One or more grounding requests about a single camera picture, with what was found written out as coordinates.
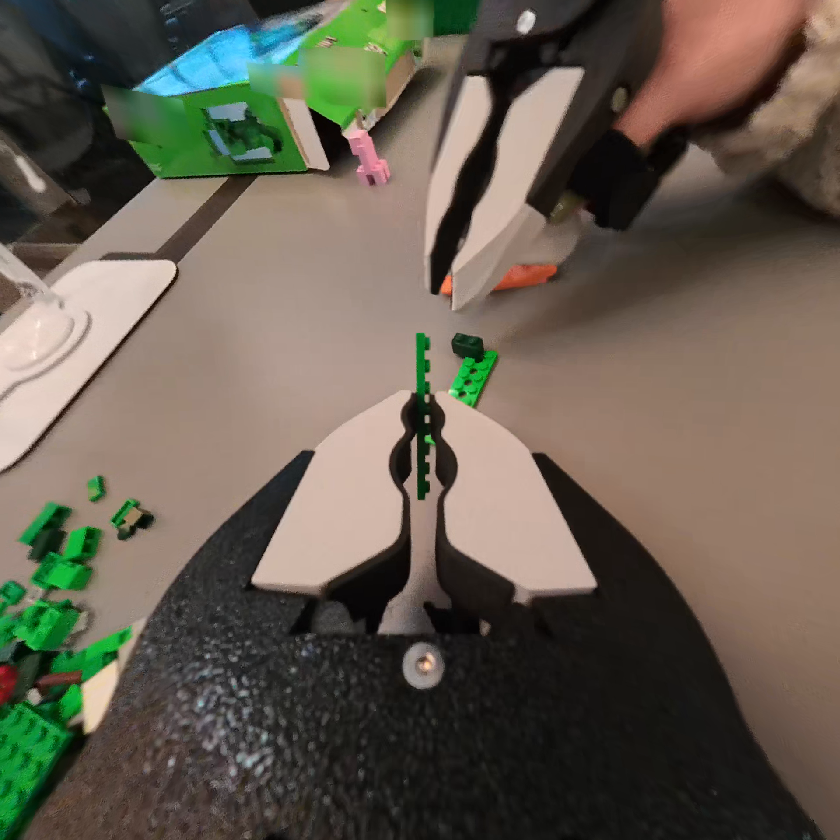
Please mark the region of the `clear drinking glass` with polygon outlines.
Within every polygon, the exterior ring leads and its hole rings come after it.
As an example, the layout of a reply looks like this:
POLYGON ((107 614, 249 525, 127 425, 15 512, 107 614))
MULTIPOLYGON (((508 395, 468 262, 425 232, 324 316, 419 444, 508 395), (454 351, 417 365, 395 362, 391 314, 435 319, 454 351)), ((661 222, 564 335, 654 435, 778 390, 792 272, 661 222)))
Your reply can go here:
POLYGON ((1 336, 1 397, 63 361, 86 337, 91 316, 73 308, 4 245, 2 275, 28 300, 1 336))

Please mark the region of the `pile of loose lego bricks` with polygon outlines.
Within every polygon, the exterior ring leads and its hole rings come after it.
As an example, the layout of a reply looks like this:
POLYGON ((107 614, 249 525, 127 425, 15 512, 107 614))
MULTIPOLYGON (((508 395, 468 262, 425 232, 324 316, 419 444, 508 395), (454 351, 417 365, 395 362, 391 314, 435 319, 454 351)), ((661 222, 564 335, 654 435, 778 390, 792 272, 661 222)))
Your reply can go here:
POLYGON ((49 501, 18 538, 35 568, 27 584, 2 583, 2 711, 25 701, 63 723, 73 734, 67 751, 43 787, 22 808, 4 810, 2 837, 10 837, 37 806, 69 750, 98 728, 109 710, 145 620, 126 626, 86 647, 74 647, 90 614, 67 595, 91 581, 102 530, 67 530, 71 507, 49 501))

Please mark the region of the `person's right forearm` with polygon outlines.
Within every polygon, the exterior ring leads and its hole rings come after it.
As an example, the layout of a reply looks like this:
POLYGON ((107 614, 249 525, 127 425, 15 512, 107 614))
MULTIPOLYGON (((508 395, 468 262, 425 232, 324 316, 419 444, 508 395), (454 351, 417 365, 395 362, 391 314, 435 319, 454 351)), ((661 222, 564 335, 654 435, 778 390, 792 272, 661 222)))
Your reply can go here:
POLYGON ((839 2, 815 2, 797 52, 763 98, 695 132, 730 175, 768 175, 839 216, 839 2))

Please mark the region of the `white rounded coaster mat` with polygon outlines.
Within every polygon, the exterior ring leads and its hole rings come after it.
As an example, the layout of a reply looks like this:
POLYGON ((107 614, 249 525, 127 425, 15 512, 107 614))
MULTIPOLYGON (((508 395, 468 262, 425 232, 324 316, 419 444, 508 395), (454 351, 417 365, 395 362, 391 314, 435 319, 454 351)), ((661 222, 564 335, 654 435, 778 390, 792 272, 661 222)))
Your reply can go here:
POLYGON ((86 337, 57 366, 1 401, 1 470, 22 460, 117 352, 177 274, 169 259, 106 259, 78 265, 50 288, 91 316, 86 337))

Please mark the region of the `person's right hand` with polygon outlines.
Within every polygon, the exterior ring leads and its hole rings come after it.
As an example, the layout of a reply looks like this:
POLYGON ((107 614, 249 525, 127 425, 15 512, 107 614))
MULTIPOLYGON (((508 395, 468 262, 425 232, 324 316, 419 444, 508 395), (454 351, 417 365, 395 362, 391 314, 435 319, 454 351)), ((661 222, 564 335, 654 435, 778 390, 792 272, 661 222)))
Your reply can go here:
POLYGON ((797 50, 807 1, 672 1, 654 70, 614 129, 646 149, 660 135, 740 109, 797 50))

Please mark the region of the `green lego box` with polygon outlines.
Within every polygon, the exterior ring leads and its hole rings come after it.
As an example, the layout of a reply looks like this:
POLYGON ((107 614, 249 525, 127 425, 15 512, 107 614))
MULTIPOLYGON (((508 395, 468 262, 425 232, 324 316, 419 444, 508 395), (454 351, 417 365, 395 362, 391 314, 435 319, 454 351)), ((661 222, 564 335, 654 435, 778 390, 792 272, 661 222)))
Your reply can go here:
POLYGON ((327 172, 424 60, 405 2, 315 2, 208 35, 104 111, 161 179, 327 172))

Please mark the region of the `thin green lego plate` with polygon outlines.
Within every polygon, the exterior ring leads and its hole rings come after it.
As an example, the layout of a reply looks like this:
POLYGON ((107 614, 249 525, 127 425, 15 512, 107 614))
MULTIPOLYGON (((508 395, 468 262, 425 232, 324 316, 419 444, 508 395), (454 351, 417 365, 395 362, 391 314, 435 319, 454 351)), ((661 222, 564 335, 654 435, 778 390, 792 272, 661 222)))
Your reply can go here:
POLYGON ((431 392, 428 381, 430 362, 427 353, 430 341, 423 332, 415 335, 415 441, 416 441, 416 496, 420 501, 425 500, 430 491, 429 456, 434 446, 431 430, 431 392))

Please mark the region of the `bright green lego wedge plate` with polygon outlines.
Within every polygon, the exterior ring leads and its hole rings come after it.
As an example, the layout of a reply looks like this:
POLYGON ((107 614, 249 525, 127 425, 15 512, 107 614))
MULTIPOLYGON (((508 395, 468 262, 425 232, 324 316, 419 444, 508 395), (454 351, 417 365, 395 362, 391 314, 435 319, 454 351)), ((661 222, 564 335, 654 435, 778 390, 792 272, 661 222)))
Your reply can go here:
POLYGON ((448 394, 469 407, 476 407, 498 359, 496 351, 485 351, 480 360, 465 357, 448 394))

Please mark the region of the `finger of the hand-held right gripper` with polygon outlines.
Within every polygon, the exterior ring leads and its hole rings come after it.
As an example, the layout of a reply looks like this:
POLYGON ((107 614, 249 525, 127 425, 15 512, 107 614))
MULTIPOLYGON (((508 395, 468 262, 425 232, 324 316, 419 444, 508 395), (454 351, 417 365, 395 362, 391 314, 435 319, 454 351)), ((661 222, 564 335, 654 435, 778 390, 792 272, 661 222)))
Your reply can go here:
POLYGON ((454 311, 486 297, 510 268, 560 265, 581 236, 579 217, 550 222, 527 197, 584 77, 555 68, 517 97, 502 123, 490 182, 472 214, 451 270, 454 311))
POLYGON ((508 105, 486 76, 461 76, 450 93, 428 182, 425 283, 437 295, 451 277, 452 296, 487 296, 500 278, 509 226, 509 187, 497 161, 508 105))

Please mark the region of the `pink lego pig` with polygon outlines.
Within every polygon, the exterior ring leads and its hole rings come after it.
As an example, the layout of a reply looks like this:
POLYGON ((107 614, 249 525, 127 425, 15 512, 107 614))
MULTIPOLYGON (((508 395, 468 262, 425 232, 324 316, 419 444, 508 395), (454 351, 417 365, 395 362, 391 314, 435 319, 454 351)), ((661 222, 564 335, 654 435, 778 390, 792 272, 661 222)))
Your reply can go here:
POLYGON ((383 186, 391 179, 389 165, 378 155, 372 137, 365 129, 347 129, 343 132, 352 154, 358 159, 356 175, 364 186, 383 186))

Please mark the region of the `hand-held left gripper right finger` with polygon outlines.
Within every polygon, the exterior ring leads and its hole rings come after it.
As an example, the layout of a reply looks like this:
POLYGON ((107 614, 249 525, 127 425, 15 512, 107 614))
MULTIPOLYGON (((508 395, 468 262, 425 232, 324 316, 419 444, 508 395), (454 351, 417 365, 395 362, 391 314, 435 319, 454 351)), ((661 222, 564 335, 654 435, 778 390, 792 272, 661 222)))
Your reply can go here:
POLYGON ((434 440, 436 573, 457 613, 495 625, 519 607, 596 591, 548 481, 515 434, 438 392, 434 440))

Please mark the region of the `large green lego baseplate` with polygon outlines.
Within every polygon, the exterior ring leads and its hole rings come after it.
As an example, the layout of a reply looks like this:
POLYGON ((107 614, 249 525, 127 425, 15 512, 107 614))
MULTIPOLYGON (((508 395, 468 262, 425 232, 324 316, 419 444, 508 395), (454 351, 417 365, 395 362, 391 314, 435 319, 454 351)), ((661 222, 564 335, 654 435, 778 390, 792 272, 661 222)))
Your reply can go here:
POLYGON ((73 740, 67 727, 21 701, 2 711, 1 804, 22 808, 46 783, 73 740))

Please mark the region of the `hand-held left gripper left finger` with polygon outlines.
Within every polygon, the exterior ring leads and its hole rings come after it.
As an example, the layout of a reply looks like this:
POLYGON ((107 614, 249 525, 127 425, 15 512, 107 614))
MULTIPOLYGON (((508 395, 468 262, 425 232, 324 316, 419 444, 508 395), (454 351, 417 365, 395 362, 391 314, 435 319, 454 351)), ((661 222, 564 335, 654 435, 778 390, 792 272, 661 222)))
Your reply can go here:
POLYGON ((421 634, 412 572, 416 396, 402 390, 337 427, 311 453, 250 583, 338 602, 375 634, 421 634))

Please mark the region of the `dark furniture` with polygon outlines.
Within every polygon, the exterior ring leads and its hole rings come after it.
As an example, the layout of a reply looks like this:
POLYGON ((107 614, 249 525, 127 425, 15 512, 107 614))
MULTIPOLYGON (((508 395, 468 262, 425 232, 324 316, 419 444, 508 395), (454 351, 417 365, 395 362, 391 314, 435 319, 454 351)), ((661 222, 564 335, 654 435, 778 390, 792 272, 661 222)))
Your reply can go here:
POLYGON ((116 137, 102 85, 132 88, 175 57, 198 2, 2 2, 2 140, 68 201, 51 212, 2 153, 2 242, 84 241, 152 183, 116 137))

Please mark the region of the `orange lego piece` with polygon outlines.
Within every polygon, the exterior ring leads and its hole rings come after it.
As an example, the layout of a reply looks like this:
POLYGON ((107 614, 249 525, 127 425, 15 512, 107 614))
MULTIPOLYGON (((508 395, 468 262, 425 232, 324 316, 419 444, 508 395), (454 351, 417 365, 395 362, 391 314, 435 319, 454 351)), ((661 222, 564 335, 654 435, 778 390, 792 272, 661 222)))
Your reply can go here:
MULTIPOLYGON (((523 288, 539 287, 547 284, 554 279, 560 271, 558 264, 519 264, 507 269, 503 277, 489 290, 484 290, 480 293, 481 298, 485 298, 496 291, 510 291, 523 288)), ((462 269, 460 271, 452 270, 445 277, 442 282, 438 295, 446 298, 452 298, 455 286, 456 275, 467 275, 470 277, 470 269, 462 269)))

